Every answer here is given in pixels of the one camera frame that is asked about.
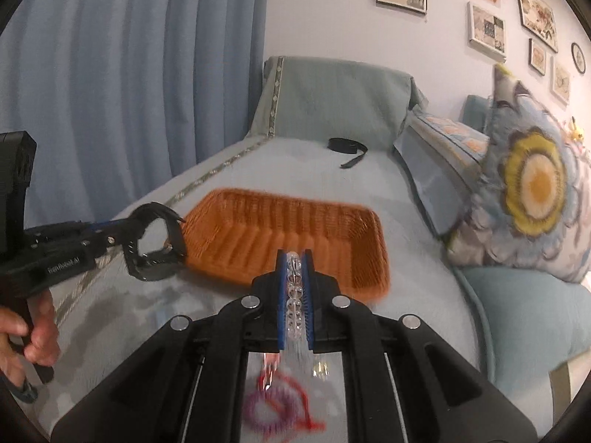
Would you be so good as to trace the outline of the blue curtain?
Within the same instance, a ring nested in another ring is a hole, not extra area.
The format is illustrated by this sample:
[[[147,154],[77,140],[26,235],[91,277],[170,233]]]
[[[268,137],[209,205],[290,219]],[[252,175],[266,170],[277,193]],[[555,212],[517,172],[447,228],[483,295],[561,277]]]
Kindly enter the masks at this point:
[[[28,226],[115,216],[245,137],[266,0],[22,0],[1,34],[1,127],[37,151]]]

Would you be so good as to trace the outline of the pink star hair clip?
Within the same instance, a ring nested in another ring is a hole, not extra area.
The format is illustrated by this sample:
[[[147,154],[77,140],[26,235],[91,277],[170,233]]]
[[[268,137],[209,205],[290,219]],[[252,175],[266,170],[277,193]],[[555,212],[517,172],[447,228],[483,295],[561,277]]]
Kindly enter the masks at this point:
[[[279,371],[280,353],[264,353],[263,369],[259,374],[257,386],[260,390],[267,391],[273,386],[274,375]]]

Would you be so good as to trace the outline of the floral framed picture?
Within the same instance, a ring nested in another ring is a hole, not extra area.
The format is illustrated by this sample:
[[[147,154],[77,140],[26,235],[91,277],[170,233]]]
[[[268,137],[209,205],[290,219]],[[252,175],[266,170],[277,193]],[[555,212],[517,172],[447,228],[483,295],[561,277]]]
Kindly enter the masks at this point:
[[[518,0],[518,6],[522,26],[557,53],[557,26],[552,8],[544,0]]]

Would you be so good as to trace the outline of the orange wicker basket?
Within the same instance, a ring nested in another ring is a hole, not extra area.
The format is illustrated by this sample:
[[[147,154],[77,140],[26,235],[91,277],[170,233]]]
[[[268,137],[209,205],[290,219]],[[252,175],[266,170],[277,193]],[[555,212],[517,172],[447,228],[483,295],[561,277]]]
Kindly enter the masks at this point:
[[[390,265],[378,215],[365,206],[222,188],[184,218],[186,266],[247,285],[276,266],[279,251],[311,251],[315,269],[363,303],[385,297]]]

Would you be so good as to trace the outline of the floral flower pillow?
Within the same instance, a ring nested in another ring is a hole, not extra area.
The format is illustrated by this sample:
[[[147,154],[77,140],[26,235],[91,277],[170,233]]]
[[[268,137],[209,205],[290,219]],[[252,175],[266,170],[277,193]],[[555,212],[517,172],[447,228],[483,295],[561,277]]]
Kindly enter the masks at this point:
[[[579,284],[590,270],[590,152],[504,65],[493,76],[488,147],[448,257]]]

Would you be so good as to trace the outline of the teal headboard cover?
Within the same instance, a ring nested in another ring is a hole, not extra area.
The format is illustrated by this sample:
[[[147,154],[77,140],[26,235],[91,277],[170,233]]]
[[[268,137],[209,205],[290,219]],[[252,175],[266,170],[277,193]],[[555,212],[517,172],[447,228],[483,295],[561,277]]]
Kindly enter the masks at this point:
[[[407,114],[428,99],[415,78],[362,62],[273,56],[249,135],[328,142],[334,137],[386,151]]]

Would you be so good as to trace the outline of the blue patterned pillow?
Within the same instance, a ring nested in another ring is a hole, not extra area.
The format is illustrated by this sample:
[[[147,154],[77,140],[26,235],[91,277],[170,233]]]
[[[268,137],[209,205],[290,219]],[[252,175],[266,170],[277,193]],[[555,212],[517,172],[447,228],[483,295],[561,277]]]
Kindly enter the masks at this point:
[[[470,126],[426,113],[407,113],[394,155],[404,167],[427,224],[437,237],[462,218],[481,173],[489,138]]]

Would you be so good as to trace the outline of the butterfly small framed picture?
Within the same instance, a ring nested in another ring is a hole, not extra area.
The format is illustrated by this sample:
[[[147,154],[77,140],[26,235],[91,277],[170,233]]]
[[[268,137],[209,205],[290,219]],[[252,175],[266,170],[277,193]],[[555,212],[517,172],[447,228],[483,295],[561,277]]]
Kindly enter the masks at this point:
[[[564,105],[570,102],[571,75],[559,62],[556,56],[552,57],[551,92]]]

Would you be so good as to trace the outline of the teal cushion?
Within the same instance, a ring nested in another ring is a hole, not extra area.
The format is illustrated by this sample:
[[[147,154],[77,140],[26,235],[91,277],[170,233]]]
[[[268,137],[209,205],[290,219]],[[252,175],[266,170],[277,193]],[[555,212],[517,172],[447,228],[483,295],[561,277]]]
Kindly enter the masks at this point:
[[[481,325],[483,372],[540,437],[590,370],[590,291],[533,270],[454,270]]]

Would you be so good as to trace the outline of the white framed patchwork picture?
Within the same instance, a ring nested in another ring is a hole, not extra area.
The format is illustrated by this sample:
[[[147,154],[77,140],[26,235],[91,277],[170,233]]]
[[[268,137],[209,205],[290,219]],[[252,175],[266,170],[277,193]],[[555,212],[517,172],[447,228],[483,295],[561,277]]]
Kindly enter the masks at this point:
[[[472,2],[467,3],[467,11],[470,46],[497,62],[505,62],[505,21]]]

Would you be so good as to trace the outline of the black watch band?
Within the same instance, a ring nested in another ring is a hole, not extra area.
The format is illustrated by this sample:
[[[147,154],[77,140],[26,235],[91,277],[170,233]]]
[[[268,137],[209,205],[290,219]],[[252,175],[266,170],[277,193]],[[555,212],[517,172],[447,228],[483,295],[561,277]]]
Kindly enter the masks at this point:
[[[167,230],[164,221],[161,219],[152,222],[143,237],[139,240],[139,253],[157,251],[164,246],[167,240]]]

